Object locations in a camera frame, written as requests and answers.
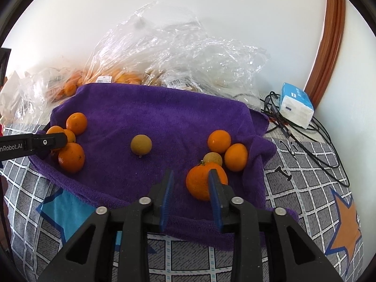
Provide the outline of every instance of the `wooden frame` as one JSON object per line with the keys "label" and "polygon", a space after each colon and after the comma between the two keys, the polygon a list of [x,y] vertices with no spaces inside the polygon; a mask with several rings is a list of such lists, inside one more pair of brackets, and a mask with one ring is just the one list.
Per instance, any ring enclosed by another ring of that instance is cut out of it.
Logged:
{"label": "wooden frame", "polygon": [[345,3],[345,0],[326,0],[323,36],[304,90],[314,108],[317,108],[329,84],[341,48],[345,28]]}

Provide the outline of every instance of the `purple towel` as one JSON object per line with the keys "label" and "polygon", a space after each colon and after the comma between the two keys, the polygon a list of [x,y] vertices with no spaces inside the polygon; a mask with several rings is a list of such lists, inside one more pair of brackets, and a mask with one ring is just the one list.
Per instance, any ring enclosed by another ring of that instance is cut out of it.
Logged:
{"label": "purple towel", "polygon": [[[223,129],[232,143],[243,143],[249,158],[243,172],[227,173],[236,195],[265,208],[264,170],[276,152],[262,138],[268,119],[241,102],[195,92],[126,84],[89,84],[55,108],[51,126],[65,128],[75,112],[87,116],[87,130],[77,137],[85,151],[85,165],[67,175],[50,157],[31,156],[37,170],[53,183],[94,206],[119,208],[145,196],[164,171],[175,173],[166,234],[214,246],[232,248],[232,236],[220,234],[213,223],[210,202],[194,199],[185,187],[188,171],[210,150],[210,133]],[[153,142],[151,152],[139,158],[130,150],[137,134]]]}

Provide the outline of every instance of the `barcode label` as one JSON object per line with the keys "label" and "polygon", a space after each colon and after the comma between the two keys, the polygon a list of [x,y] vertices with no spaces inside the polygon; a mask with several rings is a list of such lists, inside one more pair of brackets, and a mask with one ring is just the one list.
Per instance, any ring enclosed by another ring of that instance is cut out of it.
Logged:
{"label": "barcode label", "polygon": [[180,90],[192,90],[192,87],[187,84],[187,82],[184,79],[180,78],[170,78],[165,80],[167,88],[171,89],[180,89]]}
{"label": "barcode label", "polygon": [[95,82],[112,82],[112,76],[98,76]]}

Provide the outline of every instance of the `orange star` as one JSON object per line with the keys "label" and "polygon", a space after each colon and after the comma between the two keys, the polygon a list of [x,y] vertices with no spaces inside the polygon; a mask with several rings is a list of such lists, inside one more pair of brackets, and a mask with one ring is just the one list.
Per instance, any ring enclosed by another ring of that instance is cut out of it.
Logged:
{"label": "orange star", "polygon": [[362,237],[362,233],[360,232],[359,224],[356,219],[356,207],[353,198],[351,197],[350,204],[348,204],[334,190],[332,190],[332,194],[335,200],[335,205],[337,206],[339,222],[333,238],[326,249],[325,255],[345,251],[347,255],[347,268],[345,274],[347,274],[350,262],[354,257],[355,246]]}

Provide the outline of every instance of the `plastic bag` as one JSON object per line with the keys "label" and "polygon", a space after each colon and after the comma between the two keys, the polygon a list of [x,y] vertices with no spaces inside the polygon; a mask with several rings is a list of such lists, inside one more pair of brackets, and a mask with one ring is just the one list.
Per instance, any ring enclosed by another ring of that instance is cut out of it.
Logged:
{"label": "plastic bag", "polygon": [[186,9],[151,3],[109,30],[95,47],[83,83],[163,86],[239,100],[260,110],[254,75],[268,53],[208,37]]}
{"label": "plastic bag", "polygon": [[45,68],[25,78],[14,72],[0,92],[1,123],[33,131],[35,125],[47,124],[52,109],[74,95],[80,84],[80,70]]}

